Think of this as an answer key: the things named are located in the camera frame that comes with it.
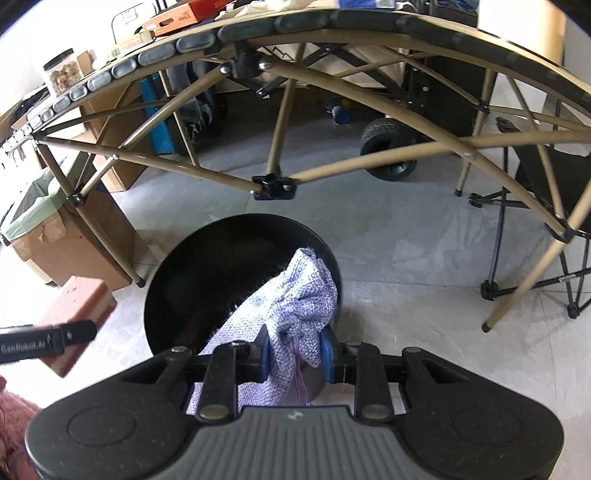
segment pink fabric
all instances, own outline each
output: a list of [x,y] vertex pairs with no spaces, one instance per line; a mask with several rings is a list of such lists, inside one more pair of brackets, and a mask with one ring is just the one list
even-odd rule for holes
[[41,409],[6,391],[0,377],[0,468],[8,470],[11,480],[38,480],[25,450],[25,429]]

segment floor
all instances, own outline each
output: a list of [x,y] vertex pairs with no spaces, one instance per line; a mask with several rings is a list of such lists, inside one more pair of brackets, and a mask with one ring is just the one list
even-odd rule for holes
[[[261,171],[271,139],[277,99],[251,105],[256,124],[233,108],[223,140],[200,154],[206,167],[249,177]],[[333,125],[322,107],[302,100],[285,144],[285,174],[358,154],[371,114],[352,112],[348,127]],[[501,152],[486,152],[495,161]],[[566,444],[553,478],[591,478],[591,313],[567,317],[562,285],[528,294],[488,334],[480,324],[493,304],[482,300],[496,229],[497,209],[469,206],[453,190],[459,158],[423,159],[407,181],[387,183],[364,171],[298,189],[291,202],[255,202],[247,193],[178,174],[147,169],[135,186],[115,195],[137,229],[136,267],[151,278],[158,263],[184,237],[217,219],[243,212],[292,217],[316,231],[340,264],[341,340],[371,342],[384,353],[420,346],[542,402],[563,422]],[[475,169],[466,192],[488,193],[493,181]],[[523,278],[548,242],[542,224],[526,210],[510,210],[498,282]],[[569,259],[580,258],[580,245]],[[9,389],[46,406],[146,359],[142,309],[147,288],[115,292],[117,310],[65,379],[38,361],[6,365]],[[1,326],[32,323],[56,295],[10,249],[0,250]],[[318,403],[350,403],[352,390],[327,386]]]

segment black bucket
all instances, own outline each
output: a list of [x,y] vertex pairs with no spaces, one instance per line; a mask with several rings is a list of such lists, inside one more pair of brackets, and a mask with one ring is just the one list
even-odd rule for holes
[[199,353],[232,312],[289,264],[295,251],[313,248],[339,294],[341,277],[324,241],[301,223],[249,213],[224,218],[188,236],[160,265],[146,296],[144,327],[152,353],[184,345]]

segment jar of snacks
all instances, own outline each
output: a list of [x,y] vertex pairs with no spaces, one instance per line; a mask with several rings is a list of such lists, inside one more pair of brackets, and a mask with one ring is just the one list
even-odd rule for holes
[[65,90],[82,80],[83,76],[72,48],[60,53],[43,66],[43,78],[53,98],[59,97]]

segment metal bolt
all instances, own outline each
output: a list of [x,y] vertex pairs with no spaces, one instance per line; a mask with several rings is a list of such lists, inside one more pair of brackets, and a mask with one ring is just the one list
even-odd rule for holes
[[361,416],[368,420],[383,420],[390,415],[390,411],[386,405],[381,403],[372,403],[366,405],[361,410]]
[[205,405],[199,412],[199,416],[205,420],[223,420],[229,413],[227,406],[212,403],[211,405]]

